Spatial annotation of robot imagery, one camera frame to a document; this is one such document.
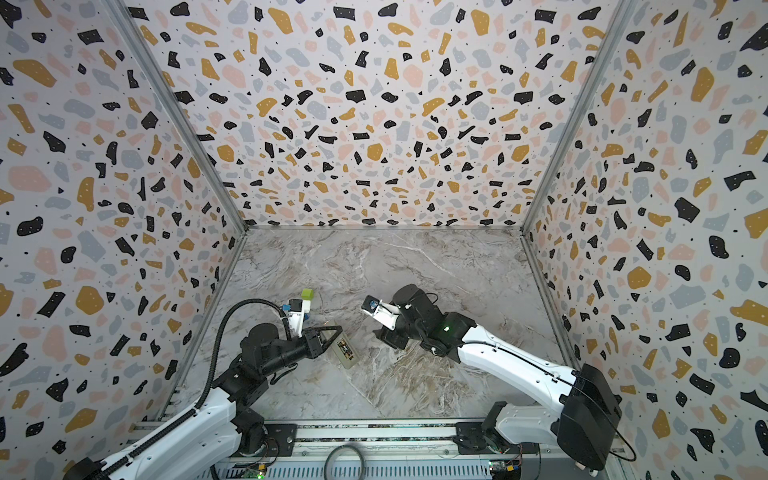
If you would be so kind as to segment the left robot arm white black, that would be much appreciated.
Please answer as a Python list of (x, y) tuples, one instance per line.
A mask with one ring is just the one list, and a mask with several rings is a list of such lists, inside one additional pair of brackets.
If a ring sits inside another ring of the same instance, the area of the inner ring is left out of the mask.
[(214, 342), (209, 371), (198, 400), (140, 441), (102, 460), (84, 458), (66, 479), (192, 479), (206, 467), (241, 452), (253, 454), (266, 445), (264, 417), (252, 405), (268, 390), (270, 380), (303, 359), (324, 354), (343, 333), (340, 326), (310, 327), (299, 336), (282, 338), (277, 325), (260, 323), (240, 342), (240, 354), (216, 374), (224, 328), (247, 305), (264, 305), (281, 317), (283, 309), (262, 299), (236, 303), (225, 314)]

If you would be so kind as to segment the white remote control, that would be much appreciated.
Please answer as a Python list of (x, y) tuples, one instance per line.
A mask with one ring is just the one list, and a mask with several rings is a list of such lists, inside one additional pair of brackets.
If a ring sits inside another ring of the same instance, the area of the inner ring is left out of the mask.
[(345, 334), (334, 341), (332, 349), (345, 369), (351, 369), (358, 362), (358, 355)]

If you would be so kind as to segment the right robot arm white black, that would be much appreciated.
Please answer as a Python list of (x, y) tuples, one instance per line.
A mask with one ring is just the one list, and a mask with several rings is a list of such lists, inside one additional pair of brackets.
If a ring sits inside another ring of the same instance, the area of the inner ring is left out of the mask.
[(583, 469), (597, 473), (606, 467), (622, 413), (596, 367), (574, 369), (530, 354), (464, 314), (442, 312), (414, 284), (398, 290), (391, 302), (367, 296), (361, 309), (379, 323), (375, 336), (386, 345), (403, 350), (416, 342), (435, 357), (493, 375), (543, 408), (534, 417), (496, 403), (483, 427), (487, 444), (556, 444)]

